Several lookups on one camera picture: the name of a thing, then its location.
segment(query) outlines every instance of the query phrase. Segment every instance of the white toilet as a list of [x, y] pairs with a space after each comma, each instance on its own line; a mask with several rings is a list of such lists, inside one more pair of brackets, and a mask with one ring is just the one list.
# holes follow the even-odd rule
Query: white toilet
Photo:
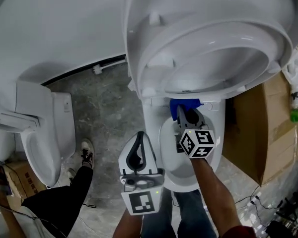
[[0, 130], [20, 133], [34, 173], [54, 186], [61, 162], [75, 152], [71, 95], [35, 83], [12, 83], [0, 92]]
[[125, 0], [122, 23], [130, 88], [143, 103], [164, 186], [193, 191], [198, 183], [188, 157], [177, 153], [170, 99], [200, 100], [197, 109], [215, 133], [207, 158], [215, 171], [225, 100], [287, 64], [298, 45], [298, 0]]

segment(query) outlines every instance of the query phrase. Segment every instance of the gray floor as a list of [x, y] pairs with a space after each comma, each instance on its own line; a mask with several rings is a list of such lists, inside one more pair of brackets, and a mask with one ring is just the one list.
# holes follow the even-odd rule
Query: gray floor
[[[81, 139], [87, 137], [95, 146], [94, 176], [85, 202], [95, 204], [97, 208], [82, 207], [71, 238], [112, 237], [125, 210], [120, 195], [122, 187], [119, 182], [118, 156], [126, 141], [145, 128], [141, 102], [136, 93], [128, 89], [129, 82], [127, 65], [121, 64], [105, 69], [100, 75], [87, 70], [48, 86], [54, 92], [71, 93], [74, 109], [76, 152], [62, 164], [60, 186], [69, 184], [66, 169], [71, 167], [77, 170], [79, 167]], [[224, 157], [216, 173], [235, 201], [250, 196], [257, 186]], [[290, 196], [297, 188], [298, 162], [274, 181], [258, 188], [255, 195], [260, 196], [263, 205], [276, 207], [281, 199]], [[266, 237], [262, 234], [263, 227], [255, 206], [250, 205], [249, 200], [236, 206], [242, 223], [253, 226], [258, 237]], [[274, 216], [274, 210], [258, 206], [258, 215], [266, 225]], [[174, 207], [172, 225], [175, 230], [179, 222], [179, 209]]]

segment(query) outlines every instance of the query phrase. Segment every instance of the red sleeve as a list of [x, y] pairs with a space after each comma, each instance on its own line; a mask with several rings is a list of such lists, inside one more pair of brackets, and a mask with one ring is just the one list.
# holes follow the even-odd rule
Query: red sleeve
[[253, 228], [237, 226], [228, 230], [222, 238], [256, 238]]

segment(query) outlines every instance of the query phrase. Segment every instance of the jeans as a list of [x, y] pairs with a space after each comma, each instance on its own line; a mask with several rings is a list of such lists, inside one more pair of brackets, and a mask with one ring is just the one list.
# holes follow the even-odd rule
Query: jeans
[[41, 191], [24, 200], [22, 206], [30, 209], [44, 227], [56, 238], [68, 236], [85, 201], [93, 177], [93, 169], [81, 167], [70, 186]]
[[[216, 238], [211, 222], [203, 208], [199, 190], [188, 193], [174, 193], [181, 214], [178, 228], [179, 238]], [[172, 196], [163, 190], [161, 208], [158, 213], [144, 215], [142, 238], [176, 238], [171, 226]]]

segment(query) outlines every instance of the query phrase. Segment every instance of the fiducial marker cube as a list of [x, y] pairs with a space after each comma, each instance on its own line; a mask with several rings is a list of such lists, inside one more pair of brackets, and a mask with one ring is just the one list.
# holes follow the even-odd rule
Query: fiducial marker cube
[[215, 148], [212, 130], [186, 129], [180, 144], [189, 158], [207, 158]]

